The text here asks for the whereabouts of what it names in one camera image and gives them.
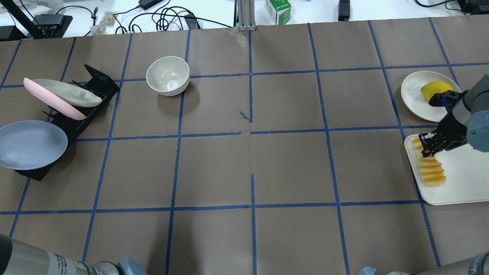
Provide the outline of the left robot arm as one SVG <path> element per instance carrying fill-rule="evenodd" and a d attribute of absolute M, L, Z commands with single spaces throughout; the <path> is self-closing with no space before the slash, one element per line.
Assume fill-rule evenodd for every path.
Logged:
<path fill-rule="evenodd" d="M 146 275 L 134 259 L 122 258 L 90 265 L 59 254 L 0 236 L 0 273 L 2 275 Z"/>

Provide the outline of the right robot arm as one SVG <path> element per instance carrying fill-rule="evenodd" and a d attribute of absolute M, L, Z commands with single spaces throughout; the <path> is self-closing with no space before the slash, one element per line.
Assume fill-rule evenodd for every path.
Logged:
<path fill-rule="evenodd" d="M 423 119 L 438 122 L 431 133 L 410 135 L 404 145 L 421 198 L 430 205 L 488 201 L 489 79 L 469 90 L 446 90 L 428 99 L 428 71 L 402 83 L 405 106 Z"/>

